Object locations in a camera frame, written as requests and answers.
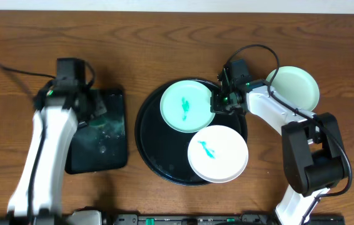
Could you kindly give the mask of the mint green plate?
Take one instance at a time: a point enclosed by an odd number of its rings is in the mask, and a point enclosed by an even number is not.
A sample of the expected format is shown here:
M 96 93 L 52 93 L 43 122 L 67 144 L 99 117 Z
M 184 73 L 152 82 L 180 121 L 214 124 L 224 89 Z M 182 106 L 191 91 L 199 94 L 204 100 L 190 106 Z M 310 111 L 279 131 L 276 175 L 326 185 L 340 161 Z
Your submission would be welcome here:
M 198 81 L 183 80 L 167 87 L 159 108 L 165 123 L 176 131 L 197 132 L 215 117 L 210 111 L 211 91 Z

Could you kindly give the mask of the pale green plate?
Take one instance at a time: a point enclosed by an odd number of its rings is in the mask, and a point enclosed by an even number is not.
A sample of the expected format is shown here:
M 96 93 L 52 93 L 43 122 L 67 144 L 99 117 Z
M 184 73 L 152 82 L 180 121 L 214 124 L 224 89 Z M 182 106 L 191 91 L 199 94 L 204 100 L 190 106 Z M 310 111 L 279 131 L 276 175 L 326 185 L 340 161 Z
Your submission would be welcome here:
M 271 82 L 271 89 L 277 99 L 293 109 L 312 111 L 320 99 L 315 79 L 299 67 L 280 67 Z

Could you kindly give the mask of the green yellow sponge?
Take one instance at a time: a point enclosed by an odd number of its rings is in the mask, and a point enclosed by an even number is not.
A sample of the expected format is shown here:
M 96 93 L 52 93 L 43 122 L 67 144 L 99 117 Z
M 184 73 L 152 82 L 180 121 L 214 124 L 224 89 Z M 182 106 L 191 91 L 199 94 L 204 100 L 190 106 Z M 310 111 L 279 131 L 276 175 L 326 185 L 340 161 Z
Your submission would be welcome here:
M 88 126 L 96 129 L 103 129 L 107 124 L 107 120 L 105 118 L 97 118 L 88 122 Z

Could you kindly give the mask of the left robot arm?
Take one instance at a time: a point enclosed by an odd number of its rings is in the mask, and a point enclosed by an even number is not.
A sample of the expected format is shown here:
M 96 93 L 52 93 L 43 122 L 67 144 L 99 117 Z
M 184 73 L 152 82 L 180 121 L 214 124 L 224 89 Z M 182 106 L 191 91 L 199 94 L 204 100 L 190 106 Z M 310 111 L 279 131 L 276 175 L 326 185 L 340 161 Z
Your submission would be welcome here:
M 73 106 L 86 100 L 81 91 L 40 91 L 33 116 L 33 136 L 19 184 L 0 224 L 103 224 L 98 210 L 62 215 L 66 158 L 78 127 Z

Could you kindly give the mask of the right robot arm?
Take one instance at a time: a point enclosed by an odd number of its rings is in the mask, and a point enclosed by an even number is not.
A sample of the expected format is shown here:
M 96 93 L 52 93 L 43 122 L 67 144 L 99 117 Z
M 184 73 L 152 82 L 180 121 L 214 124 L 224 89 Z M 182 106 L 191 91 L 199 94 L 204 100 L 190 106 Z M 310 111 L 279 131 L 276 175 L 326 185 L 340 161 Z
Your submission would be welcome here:
M 306 224 L 321 199 L 347 192 L 347 188 L 330 192 L 342 179 L 352 180 L 334 115 L 317 115 L 294 106 L 265 80 L 222 81 L 221 87 L 212 91 L 210 104 L 213 113 L 252 113 L 281 135 L 289 186 L 268 224 Z

